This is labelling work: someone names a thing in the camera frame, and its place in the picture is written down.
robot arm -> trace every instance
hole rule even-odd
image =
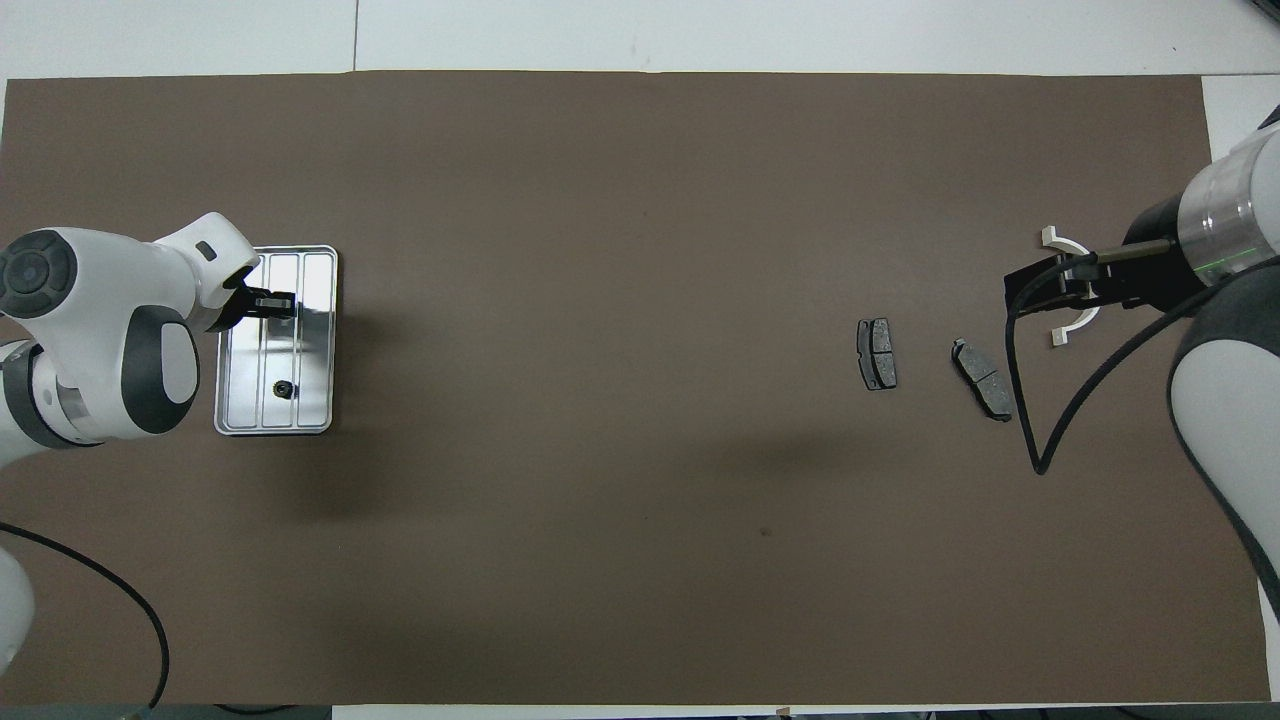
[[[1149,304],[1166,311],[1166,318],[1183,314],[1179,309],[1194,314],[1169,375],[1170,418],[1188,459],[1240,537],[1272,610],[1280,614],[1276,119],[1280,108],[1230,154],[1201,170],[1181,193],[1142,213],[1121,247],[1097,252],[1092,264],[1075,264],[1038,290],[1032,278],[1056,265],[1066,268],[1069,260],[1037,263],[1006,275],[1005,288],[1012,315],[1111,302]],[[1016,299],[1028,302],[1024,306]],[[1197,305],[1197,299],[1204,301]],[[1094,373],[1098,382],[1106,374],[1100,373]],[[1034,456],[1033,462],[1039,464]]]
[[[0,466],[173,429],[200,383],[192,331],[292,316],[291,295],[244,287],[257,261],[218,213],[155,242],[46,228],[4,249],[0,313],[32,340],[0,346]]]

metal tray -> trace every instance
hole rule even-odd
[[[317,434],[333,421],[338,252],[328,245],[259,247],[244,282],[297,295],[291,319],[244,318],[218,336],[214,427],[225,436]],[[273,392],[293,383],[292,397]]]

black cable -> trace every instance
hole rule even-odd
[[[45,536],[33,533],[31,530],[19,528],[17,525],[10,525],[9,523],[0,523],[0,532],[9,533],[10,536],[17,536],[19,538],[31,541],[37,544],[42,544],[49,550],[60,552],[67,557],[70,557],[72,560],[79,562],[81,565],[106,578],[113,585],[124,591],[124,594],[129,596],[129,600],[136,602],[138,607],[141,607],[142,611],[146,612],[147,620],[151,620],[151,626],[155,628],[156,641],[160,642],[160,678],[156,680],[156,689],[151,694],[151,700],[147,702],[147,708],[154,710],[155,706],[160,705],[160,697],[164,694],[164,687],[169,682],[169,639],[164,634],[164,625],[160,623],[160,616],[156,615],[155,609],[151,607],[151,603],[147,602],[147,598],[142,597],[142,593],[133,589],[133,585],[124,582],[124,578],[108,570],[105,566],[102,566],[92,557],[77,550],[67,547],[65,544],[55,539],[46,538]]]
[[[234,715],[270,715],[273,712],[279,712],[282,710],[291,710],[293,707],[297,707],[297,705],[274,705],[271,707],[247,708],[247,707],[232,707],[230,705],[221,705],[215,702],[214,707],[216,707],[218,710],[225,710],[227,712],[232,712]]]
[[[1094,370],[1093,374],[1089,375],[1087,380],[1084,380],[1084,384],[1082,384],[1080,388],[1075,391],[1075,395],[1071,397],[1070,402],[1068,402],[1066,407],[1062,410],[1062,415],[1059,416],[1057,423],[1053,425],[1053,430],[1048,436],[1048,442],[1044,443],[1044,451],[1043,454],[1041,454],[1036,446],[1036,433],[1034,430],[1032,430],[1030,416],[1027,413],[1027,398],[1023,396],[1023,380],[1021,375],[1018,372],[1018,348],[1014,342],[1014,325],[1018,322],[1018,315],[1019,313],[1021,313],[1023,306],[1027,305],[1027,301],[1037,290],[1047,284],[1055,277],[1065,273],[1066,270],[1094,261],[1096,258],[1097,258],[1096,254],[1091,252],[1088,255],[1080,255],[1073,258],[1070,260],[1059,264],[1057,266],[1044,270],[1043,273],[1037,275],[1030,283],[1028,283],[1027,287],[1024,287],[1023,291],[1019,292],[1018,296],[1014,297],[1014,301],[1009,305],[1009,315],[1006,316],[1005,320],[1005,355],[1009,360],[1009,380],[1014,388],[1014,404],[1018,406],[1018,420],[1023,428],[1023,438],[1027,441],[1027,455],[1028,457],[1030,457],[1032,468],[1036,470],[1038,475],[1043,475],[1044,473],[1048,471],[1048,466],[1053,461],[1053,454],[1057,452],[1057,446],[1062,441],[1062,436],[1066,433],[1068,425],[1071,424],[1071,420],[1075,418],[1075,414],[1080,410],[1080,406],[1084,405],[1084,401],[1088,400],[1089,395],[1098,387],[1098,384],[1101,384],[1102,380],[1111,374],[1111,370],[1115,370],[1116,366],[1120,365],[1120,363],[1123,363],[1129,355],[1132,355],[1134,350],[1142,347],[1148,340],[1160,334],[1160,332],[1167,328],[1169,325],[1196,311],[1199,306],[1212,300],[1215,295],[1221,292],[1222,288],[1228,287],[1233,282],[1251,273],[1261,270],[1262,268],[1268,268],[1280,264],[1280,256],[1277,256],[1265,263],[1258,263],[1257,265],[1245,268],[1244,270],[1240,270],[1239,273],[1235,273],[1228,277],[1226,279],[1222,279],[1221,282],[1206,287],[1204,290],[1197,292],[1196,295],[1192,295],[1190,297],[1179,302],[1171,310],[1157,318],[1149,325],[1138,331],[1137,334],[1130,337],[1128,341],[1125,341],[1124,345],[1121,345],[1115,352],[1112,352],[1102,363],[1102,365],[1100,365],[1098,369]]]

white bracket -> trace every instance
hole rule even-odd
[[[1089,249],[1084,247],[1079,242],[1075,242],[1074,240],[1069,240],[1065,237],[1059,237],[1056,225],[1047,225],[1044,227],[1044,229],[1041,231],[1041,245],[1044,247],[1057,250],[1060,252],[1065,252],[1068,255],[1089,254]],[[1097,297],[1097,295],[1094,295],[1093,291],[1089,291],[1089,295],[1087,295],[1085,297]],[[1068,333],[1074,333],[1075,331],[1092,323],[1093,318],[1097,318],[1098,310],[1101,310],[1101,307],[1089,307],[1088,310],[1082,310],[1080,316],[1078,316],[1074,323],[1069,325],[1062,325],[1061,328],[1053,328],[1052,331],[1050,331],[1048,334],[1050,338],[1052,338],[1053,341],[1053,347],[1061,347],[1066,345]]]

black joint cap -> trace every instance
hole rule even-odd
[[[38,318],[76,284],[76,251],[55,231],[29,232],[0,251],[0,313]]]
[[[92,447],[99,443],[81,445],[72,442],[45,423],[40,409],[36,406],[36,395],[32,389],[32,378],[36,369],[36,356],[44,352],[35,341],[27,341],[3,359],[0,365],[0,389],[4,391],[4,402],[9,409],[9,415],[18,428],[35,442],[50,450],[70,450],[73,447]]]

